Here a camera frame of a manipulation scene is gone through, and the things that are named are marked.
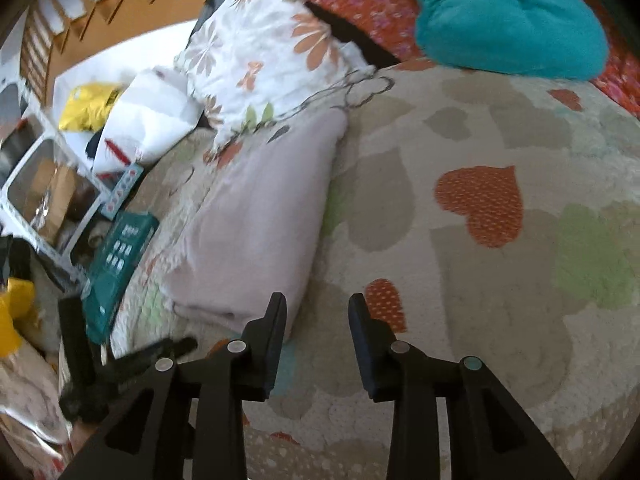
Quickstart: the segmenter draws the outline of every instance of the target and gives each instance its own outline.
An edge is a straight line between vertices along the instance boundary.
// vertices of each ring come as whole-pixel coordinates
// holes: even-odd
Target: yellow package
[[[58,129],[98,132],[123,92],[122,86],[106,83],[87,83],[74,88],[60,116]]]
[[[14,319],[29,313],[33,298],[33,283],[17,278],[9,278],[6,292],[0,293],[0,357],[20,348],[22,340],[15,331]]]

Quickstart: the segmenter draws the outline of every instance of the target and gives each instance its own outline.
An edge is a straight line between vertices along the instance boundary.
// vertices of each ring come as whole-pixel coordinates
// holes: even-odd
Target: pink towel
[[[271,293],[282,292],[289,336],[346,127],[346,114],[331,108],[228,168],[178,242],[184,259],[165,277],[176,314],[242,332],[264,315]]]

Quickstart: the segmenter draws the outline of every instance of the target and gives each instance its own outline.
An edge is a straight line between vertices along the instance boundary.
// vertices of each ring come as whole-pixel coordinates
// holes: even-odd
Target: cardboard box
[[[56,236],[65,219],[66,210],[69,208],[75,190],[76,170],[68,166],[59,166],[48,158],[44,158],[40,162],[27,192],[22,216],[27,222],[31,222],[36,216],[37,210],[42,206],[47,191],[50,192],[49,210],[44,219],[44,225],[37,229],[38,234],[50,245],[54,245],[56,242]]]

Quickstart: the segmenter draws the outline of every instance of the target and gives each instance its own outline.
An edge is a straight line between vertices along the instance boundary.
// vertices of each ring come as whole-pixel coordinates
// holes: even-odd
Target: teal pillow
[[[607,60],[582,0],[418,0],[415,40],[439,63],[547,78],[591,79]]]

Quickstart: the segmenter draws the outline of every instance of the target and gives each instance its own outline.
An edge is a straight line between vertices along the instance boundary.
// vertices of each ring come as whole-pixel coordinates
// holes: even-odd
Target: patterned quilt
[[[588,83],[427,60],[303,104],[325,106],[347,108],[350,129],[274,391],[244,405],[249,476],[385,477],[393,407],[362,389],[347,322],[364,292],[428,355],[482,358],[575,477],[597,478],[640,414],[638,121]],[[217,176],[285,126],[214,161],[197,130],[150,172],[130,209],[162,221],[116,318],[116,354],[191,333],[197,358],[234,337],[172,314],[159,285]]]

